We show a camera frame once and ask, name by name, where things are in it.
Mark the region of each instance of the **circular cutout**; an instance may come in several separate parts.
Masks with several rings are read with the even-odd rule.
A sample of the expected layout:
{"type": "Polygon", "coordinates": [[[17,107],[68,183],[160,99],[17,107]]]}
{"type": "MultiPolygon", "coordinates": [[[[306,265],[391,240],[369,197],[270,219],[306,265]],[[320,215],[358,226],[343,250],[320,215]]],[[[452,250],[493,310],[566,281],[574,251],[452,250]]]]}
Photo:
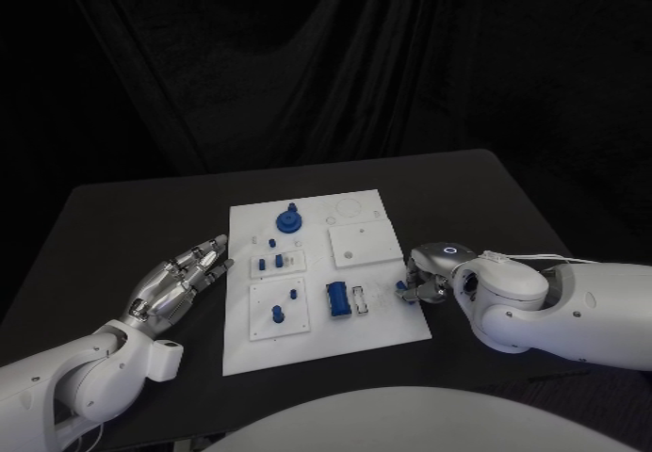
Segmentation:
{"type": "Polygon", "coordinates": [[[362,206],[356,200],[346,199],[338,203],[336,209],[343,217],[352,218],[361,214],[362,206]]]}

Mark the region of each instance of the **blue knob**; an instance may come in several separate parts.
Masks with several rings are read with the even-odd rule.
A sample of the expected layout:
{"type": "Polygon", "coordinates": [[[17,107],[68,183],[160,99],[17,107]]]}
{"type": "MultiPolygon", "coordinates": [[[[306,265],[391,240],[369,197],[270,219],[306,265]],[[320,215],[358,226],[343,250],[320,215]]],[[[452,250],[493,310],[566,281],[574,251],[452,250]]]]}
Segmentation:
{"type": "Polygon", "coordinates": [[[291,202],[289,210],[276,219],[276,227],[286,234],[296,233],[302,227],[302,216],[296,212],[296,205],[291,202]]]}
{"type": "Polygon", "coordinates": [[[280,307],[280,306],[274,306],[274,307],[271,308],[271,320],[273,320],[276,323],[281,323],[281,322],[286,320],[286,315],[283,314],[283,311],[281,311],[281,307],[280,307]]]}

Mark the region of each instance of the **table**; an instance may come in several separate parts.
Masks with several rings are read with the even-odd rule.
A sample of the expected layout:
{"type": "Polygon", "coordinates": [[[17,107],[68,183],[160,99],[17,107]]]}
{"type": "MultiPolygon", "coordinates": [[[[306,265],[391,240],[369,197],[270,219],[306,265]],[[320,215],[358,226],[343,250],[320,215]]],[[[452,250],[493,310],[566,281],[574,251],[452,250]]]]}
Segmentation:
{"type": "MultiPolygon", "coordinates": [[[[309,167],[100,184],[71,194],[0,326],[0,365],[92,333],[121,315],[153,266],[228,233],[229,206],[378,188],[404,253],[431,241],[568,254],[492,153],[472,150],[309,167]]],[[[147,381],[98,450],[232,431],[303,402],[384,386],[472,389],[586,368],[496,352],[456,302],[424,305],[431,340],[231,377],[221,375],[225,279],[163,338],[185,346],[175,380],[147,381]]]]}

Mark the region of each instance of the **small blue part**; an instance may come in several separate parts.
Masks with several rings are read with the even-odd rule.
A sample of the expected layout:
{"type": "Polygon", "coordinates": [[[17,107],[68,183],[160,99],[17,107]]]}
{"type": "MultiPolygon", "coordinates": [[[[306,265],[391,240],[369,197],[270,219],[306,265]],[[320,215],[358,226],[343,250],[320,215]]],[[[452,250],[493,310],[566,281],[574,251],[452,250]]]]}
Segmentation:
{"type": "Polygon", "coordinates": [[[351,314],[349,298],[346,297],[346,284],[345,282],[332,282],[328,285],[329,300],[330,300],[330,315],[338,317],[339,315],[351,314]]]}
{"type": "Polygon", "coordinates": [[[291,202],[289,210],[276,219],[276,227],[286,234],[296,233],[302,227],[302,216],[296,212],[296,205],[291,202]]]}
{"type": "Polygon", "coordinates": [[[286,315],[283,314],[281,307],[278,305],[271,308],[271,320],[276,323],[283,323],[286,320],[286,315]]]}

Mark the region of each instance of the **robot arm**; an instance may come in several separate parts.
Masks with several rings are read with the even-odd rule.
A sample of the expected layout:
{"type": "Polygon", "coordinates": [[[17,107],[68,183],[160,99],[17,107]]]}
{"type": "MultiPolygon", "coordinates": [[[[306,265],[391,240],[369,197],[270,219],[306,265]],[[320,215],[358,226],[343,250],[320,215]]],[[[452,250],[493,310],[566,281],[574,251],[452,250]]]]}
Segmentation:
{"type": "Polygon", "coordinates": [[[652,370],[652,267],[566,263],[540,273],[509,257],[537,256],[478,257],[453,243],[424,245],[397,294],[407,302],[441,302],[453,293],[478,339],[505,353],[535,347],[580,362],[652,370]]]}
{"type": "Polygon", "coordinates": [[[227,236],[159,264],[139,283],[120,320],[94,334],[0,368],[0,449],[59,452],[118,416],[146,378],[176,376],[183,347],[156,336],[179,321],[196,294],[232,266],[215,269],[227,236]],[[55,424],[55,398],[71,417],[55,424]]]}

